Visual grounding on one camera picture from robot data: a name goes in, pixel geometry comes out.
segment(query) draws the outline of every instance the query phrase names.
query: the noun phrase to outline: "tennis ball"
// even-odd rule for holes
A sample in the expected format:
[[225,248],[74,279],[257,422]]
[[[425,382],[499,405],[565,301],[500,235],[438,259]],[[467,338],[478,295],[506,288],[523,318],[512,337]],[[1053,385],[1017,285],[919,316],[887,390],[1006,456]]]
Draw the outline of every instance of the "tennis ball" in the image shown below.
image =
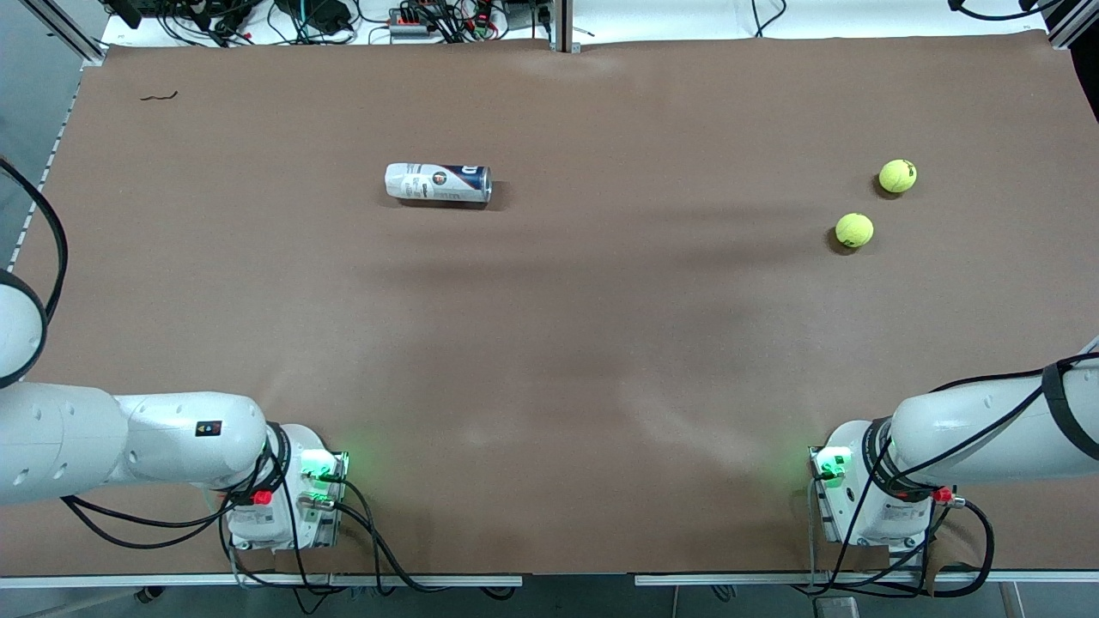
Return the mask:
[[874,223],[859,212],[852,212],[840,218],[835,224],[835,238],[844,246],[858,249],[870,242],[874,236]]
[[903,194],[915,184],[915,166],[911,161],[895,158],[881,167],[878,183],[890,194]]

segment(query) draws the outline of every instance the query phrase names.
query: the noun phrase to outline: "can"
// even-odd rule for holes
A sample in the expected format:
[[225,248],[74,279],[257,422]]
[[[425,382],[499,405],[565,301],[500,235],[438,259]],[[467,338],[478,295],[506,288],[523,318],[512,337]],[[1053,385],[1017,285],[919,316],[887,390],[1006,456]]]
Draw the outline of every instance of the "can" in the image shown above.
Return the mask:
[[488,167],[480,165],[390,163],[386,167],[386,192],[403,199],[488,203],[492,176]]

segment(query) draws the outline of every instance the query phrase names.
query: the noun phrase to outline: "can label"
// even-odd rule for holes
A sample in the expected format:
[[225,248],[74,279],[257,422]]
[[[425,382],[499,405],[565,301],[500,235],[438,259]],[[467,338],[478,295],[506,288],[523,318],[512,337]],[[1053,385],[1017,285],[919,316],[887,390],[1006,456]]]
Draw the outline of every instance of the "can label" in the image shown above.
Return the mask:
[[492,180],[479,165],[395,163],[386,169],[386,189],[404,199],[487,202]]

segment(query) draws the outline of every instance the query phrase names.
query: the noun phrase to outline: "black velcro band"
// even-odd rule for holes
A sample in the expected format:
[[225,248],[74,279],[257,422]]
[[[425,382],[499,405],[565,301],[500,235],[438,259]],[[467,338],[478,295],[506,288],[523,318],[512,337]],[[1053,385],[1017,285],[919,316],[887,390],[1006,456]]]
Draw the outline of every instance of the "black velcro band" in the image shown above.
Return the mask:
[[1067,365],[1062,366],[1057,363],[1042,369],[1042,395],[1045,396],[1045,401],[1050,406],[1050,415],[1065,438],[1085,455],[1099,460],[1099,442],[1092,440],[1084,431],[1080,423],[1076,421],[1072,408],[1068,407],[1068,399],[1065,397],[1065,383],[1063,382],[1066,371],[1068,371]]

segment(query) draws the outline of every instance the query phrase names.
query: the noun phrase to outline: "brown tabletop surface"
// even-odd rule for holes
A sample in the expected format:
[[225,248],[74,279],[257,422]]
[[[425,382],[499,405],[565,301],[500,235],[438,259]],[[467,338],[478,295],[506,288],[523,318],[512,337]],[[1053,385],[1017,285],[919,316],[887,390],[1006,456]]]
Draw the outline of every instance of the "brown tabletop surface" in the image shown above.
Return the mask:
[[[400,206],[400,161],[490,165],[489,210]],[[31,378],[255,398],[352,453],[411,572],[804,570],[808,446],[1099,332],[1097,170],[1041,32],[115,48],[46,186],[71,265]],[[845,255],[851,211],[876,233]],[[52,252],[32,225],[16,272],[47,289]],[[1099,569],[1099,478],[964,489],[998,569]],[[215,534],[121,550],[56,501],[0,538],[3,575],[227,570]]]

